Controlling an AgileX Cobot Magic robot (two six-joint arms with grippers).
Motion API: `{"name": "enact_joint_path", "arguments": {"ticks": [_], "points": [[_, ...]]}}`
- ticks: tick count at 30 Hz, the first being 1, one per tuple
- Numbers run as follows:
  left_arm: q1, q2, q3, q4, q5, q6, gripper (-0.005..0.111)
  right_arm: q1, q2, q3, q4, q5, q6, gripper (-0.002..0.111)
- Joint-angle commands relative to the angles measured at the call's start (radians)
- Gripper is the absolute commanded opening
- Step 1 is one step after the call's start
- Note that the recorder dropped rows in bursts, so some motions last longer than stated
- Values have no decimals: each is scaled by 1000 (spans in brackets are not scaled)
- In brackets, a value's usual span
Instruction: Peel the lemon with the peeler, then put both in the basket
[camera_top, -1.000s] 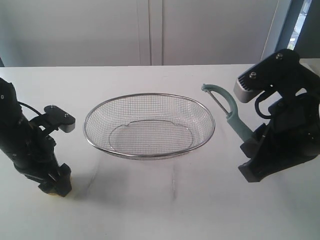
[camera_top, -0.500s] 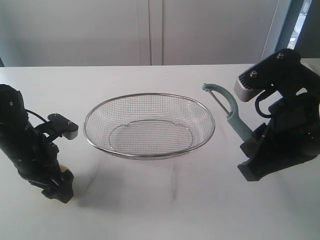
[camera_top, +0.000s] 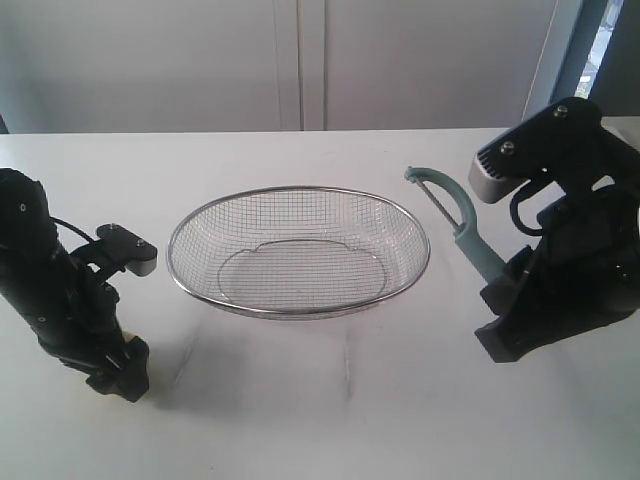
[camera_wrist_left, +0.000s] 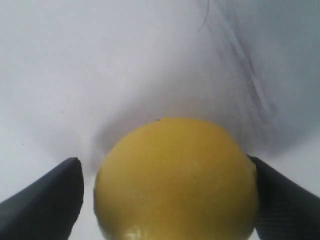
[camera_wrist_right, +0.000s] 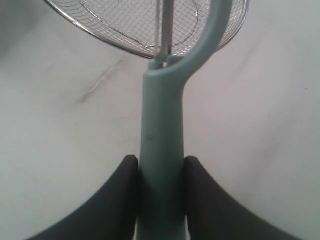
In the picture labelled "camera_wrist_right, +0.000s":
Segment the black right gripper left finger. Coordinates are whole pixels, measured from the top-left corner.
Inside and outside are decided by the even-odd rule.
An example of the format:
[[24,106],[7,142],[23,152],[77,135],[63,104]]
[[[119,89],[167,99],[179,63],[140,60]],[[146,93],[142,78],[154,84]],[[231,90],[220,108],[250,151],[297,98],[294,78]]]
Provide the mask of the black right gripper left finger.
[[34,240],[132,240],[139,210],[139,162],[127,155],[85,204]]

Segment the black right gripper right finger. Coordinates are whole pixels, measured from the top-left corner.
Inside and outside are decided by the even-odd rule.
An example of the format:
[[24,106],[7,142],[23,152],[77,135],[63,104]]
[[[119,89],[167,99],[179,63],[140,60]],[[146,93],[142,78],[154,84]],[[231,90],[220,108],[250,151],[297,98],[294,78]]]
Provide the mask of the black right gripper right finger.
[[194,156],[184,160],[184,197],[192,240],[294,240],[232,198]]

